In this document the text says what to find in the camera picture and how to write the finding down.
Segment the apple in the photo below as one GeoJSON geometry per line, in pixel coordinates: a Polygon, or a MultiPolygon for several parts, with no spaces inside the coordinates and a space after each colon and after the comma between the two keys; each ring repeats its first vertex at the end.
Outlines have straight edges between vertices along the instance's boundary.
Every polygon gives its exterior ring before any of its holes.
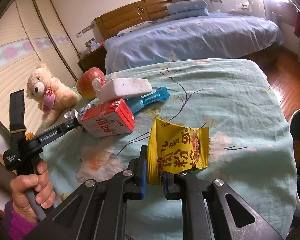
{"type": "Polygon", "coordinates": [[[101,69],[97,67],[90,68],[77,80],[77,91],[79,94],[89,100],[96,98],[96,93],[92,87],[92,81],[95,78],[101,78],[105,82],[106,78],[101,69]]]}

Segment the human hand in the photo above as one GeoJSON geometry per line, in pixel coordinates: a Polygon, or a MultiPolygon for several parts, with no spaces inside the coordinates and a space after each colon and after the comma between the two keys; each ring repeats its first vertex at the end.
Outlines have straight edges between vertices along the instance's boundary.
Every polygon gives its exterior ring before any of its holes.
{"type": "Polygon", "coordinates": [[[10,182],[13,209],[29,222],[37,222],[37,215],[26,198],[26,189],[34,187],[34,190],[39,192],[35,200],[43,208],[51,207],[56,198],[56,193],[52,190],[52,182],[49,180],[49,171],[45,161],[41,160],[38,163],[37,171],[39,176],[35,174],[19,175],[10,182]]]}

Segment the teddy bear's head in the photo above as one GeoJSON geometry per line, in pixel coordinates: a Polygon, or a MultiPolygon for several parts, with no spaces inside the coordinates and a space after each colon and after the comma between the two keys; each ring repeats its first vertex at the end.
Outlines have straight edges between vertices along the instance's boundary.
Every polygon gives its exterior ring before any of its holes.
{"type": "Polygon", "coordinates": [[[52,76],[45,63],[37,65],[36,69],[30,74],[27,83],[27,98],[35,101],[43,99],[48,88],[51,87],[52,76]]]}

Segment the bed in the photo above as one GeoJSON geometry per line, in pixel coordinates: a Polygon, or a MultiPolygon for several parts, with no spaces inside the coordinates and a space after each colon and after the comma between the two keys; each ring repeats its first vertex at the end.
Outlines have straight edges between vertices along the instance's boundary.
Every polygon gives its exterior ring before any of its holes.
{"type": "MultiPolygon", "coordinates": [[[[220,1],[207,0],[211,4],[219,4],[220,1]]],[[[251,7],[258,4],[256,1],[251,3],[251,7]]],[[[245,57],[259,65],[266,65],[276,59],[276,49],[283,44],[279,27],[269,21],[266,1],[261,0],[258,4],[259,8],[263,8],[265,19],[210,13],[209,16],[172,21],[167,17],[166,7],[169,4],[171,0],[138,1],[95,19],[106,39],[106,73],[195,58],[245,57]],[[148,20],[157,23],[117,37],[119,31],[148,20]],[[262,61],[265,53],[271,55],[266,62],[262,61]]]]}
{"type": "MultiPolygon", "coordinates": [[[[135,114],[131,134],[96,139],[74,129],[45,146],[41,157],[51,171],[57,200],[86,179],[102,181],[124,170],[147,145],[153,120],[159,117],[208,126],[208,167],[196,171],[197,176],[229,183],[285,238],[296,205],[293,139],[260,68],[243,59],[193,59],[132,68],[106,80],[127,77],[146,78],[154,89],[167,87],[170,99],[135,114]]],[[[75,108],[86,103],[81,98],[75,108]]],[[[62,121],[61,116],[56,124],[62,121]]],[[[135,240],[183,239],[181,201],[167,201],[160,186],[147,185],[143,201],[128,202],[126,234],[135,240]]]]}

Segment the yellow packaging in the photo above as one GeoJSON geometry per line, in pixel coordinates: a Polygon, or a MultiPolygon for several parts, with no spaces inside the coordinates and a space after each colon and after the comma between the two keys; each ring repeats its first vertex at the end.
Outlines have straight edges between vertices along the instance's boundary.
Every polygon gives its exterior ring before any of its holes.
{"type": "Polygon", "coordinates": [[[209,128],[183,127],[156,118],[147,152],[147,181],[160,185],[163,171],[179,174],[208,166],[209,128]]]}

